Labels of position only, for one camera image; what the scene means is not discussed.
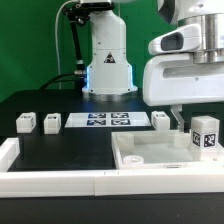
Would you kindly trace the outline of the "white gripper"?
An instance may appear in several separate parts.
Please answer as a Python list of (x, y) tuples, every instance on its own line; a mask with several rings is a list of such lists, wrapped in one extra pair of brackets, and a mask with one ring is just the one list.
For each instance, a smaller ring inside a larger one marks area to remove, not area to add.
[(143, 75), (143, 100), (149, 106), (171, 105), (184, 132), (182, 106), (224, 101), (224, 62), (197, 63), (194, 54), (202, 44), (201, 26), (190, 24), (152, 40)]

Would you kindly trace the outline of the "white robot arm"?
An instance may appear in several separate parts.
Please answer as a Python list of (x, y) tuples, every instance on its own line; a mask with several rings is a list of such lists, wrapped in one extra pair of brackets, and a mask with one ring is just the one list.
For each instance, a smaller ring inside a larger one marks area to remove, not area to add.
[[(83, 94), (116, 101), (135, 93), (126, 59), (126, 25), (110, 9), (112, 0), (81, 0), (91, 10), (92, 62)], [(153, 39), (153, 56), (144, 68), (143, 100), (169, 105), (179, 114), (183, 104), (224, 101), (224, 0), (157, 0), (159, 15), (177, 28)]]

